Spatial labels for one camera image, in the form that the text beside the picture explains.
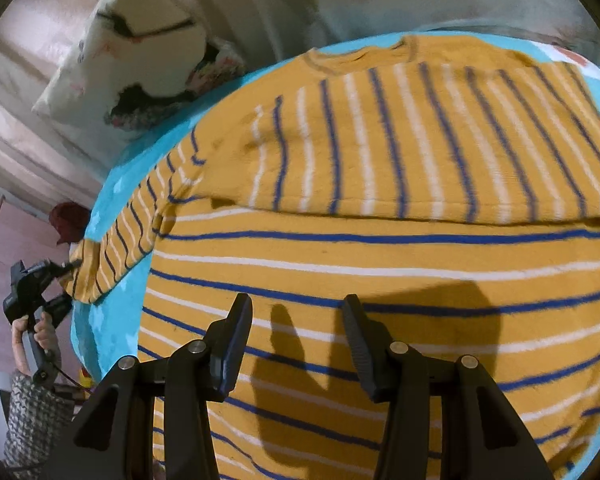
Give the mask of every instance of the pink wall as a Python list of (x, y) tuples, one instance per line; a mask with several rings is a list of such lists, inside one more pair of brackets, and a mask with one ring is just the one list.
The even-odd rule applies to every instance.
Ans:
[[(56, 262), (68, 259), (67, 244), (56, 246), (58, 233), (46, 222), (39, 220), (13, 205), (3, 203), (0, 208), (0, 371), (15, 368), (11, 351), (11, 327), (2, 313), (2, 301), (10, 292), (10, 268), (18, 260), (28, 267), (49, 258)], [(54, 283), (48, 289), (53, 296), (61, 289)], [(62, 368), (69, 375), (77, 375), (79, 362), (69, 339), (70, 316), (58, 327), (62, 352)]]

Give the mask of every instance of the white bedsheet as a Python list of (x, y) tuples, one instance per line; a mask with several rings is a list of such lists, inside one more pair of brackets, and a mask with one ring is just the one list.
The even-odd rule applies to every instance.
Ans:
[[(30, 111), (96, 1), (15, 0), (0, 19), (0, 194), (38, 214), (63, 200), (90, 206), (128, 141), (96, 141)], [(600, 32), (577, 0), (181, 1), (251, 69), (313, 46), (452, 27), (555, 41), (600, 65)]]

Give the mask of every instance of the sweater sleeve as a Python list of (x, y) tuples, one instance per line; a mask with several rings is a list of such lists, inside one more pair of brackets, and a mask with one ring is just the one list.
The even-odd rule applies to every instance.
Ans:
[(31, 377), (16, 371), (11, 384), (4, 444), (4, 465), (10, 470), (11, 478), (38, 478), (73, 414), (72, 401), (34, 384)]
[(82, 263), (61, 280), (74, 300), (94, 303), (153, 250), (156, 233), (200, 181), (203, 151), (192, 130), (140, 182), (103, 239), (80, 242), (70, 260)]

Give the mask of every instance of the finger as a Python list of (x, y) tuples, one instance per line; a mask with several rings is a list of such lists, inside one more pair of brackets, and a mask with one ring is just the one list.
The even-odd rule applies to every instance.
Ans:
[(16, 321), (14, 321), (11, 324), (11, 328), (15, 329), (19, 332), (24, 332), (27, 329), (27, 322), (29, 321), (29, 316), (22, 316), (19, 319), (16, 319)]
[(41, 330), (55, 330), (51, 323), (51, 316), (43, 312), (42, 319), (36, 323), (35, 327), (33, 327), (33, 330), (36, 332), (40, 332)]
[(36, 334), (33, 339), (40, 345), (43, 350), (55, 350), (58, 346), (58, 340), (49, 335)]
[(27, 357), (24, 353), (24, 345), (22, 344), (22, 333), (27, 329), (27, 319), (28, 316), (23, 316), (11, 325), (11, 348), (16, 361), (16, 368), (25, 375), (31, 375), (29, 365), (27, 365)]
[(58, 337), (56, 336), (56, 333), (52, 332), (51, 330), (42, 330), (40, 332), (37, 332), (33, 337), (36, 341), (38, 339), (45, 339), (45, 340), (49, 340), (49, 341), (58, 341)]
[(22, 344), (22, 333), (27, 329), (27, 320), (29, 316), (23, 316), (16, 319), (11, 324), (11, 342)]

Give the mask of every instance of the human hand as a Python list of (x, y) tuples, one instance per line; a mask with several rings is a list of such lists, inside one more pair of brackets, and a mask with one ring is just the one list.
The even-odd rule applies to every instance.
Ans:
[[(13, 357), (16, 360), (16, 368), (23, 374), (30, 376), (31, 371), (27, 364), (27, 357), (24, 352), (22, 336), (27, 331), (27, 321), (29, 316), (23, 316), (17, 319), (11, 325), (11, 347), (13, 348)], [(34, 327), (33, 339), (43, 350), (51, 350), (54, 353), (56, 364), (60, 362), (60, 347), (58, 346), (58, 336), (53, 326), (51, 315), (43, 312), (42, 318)]]

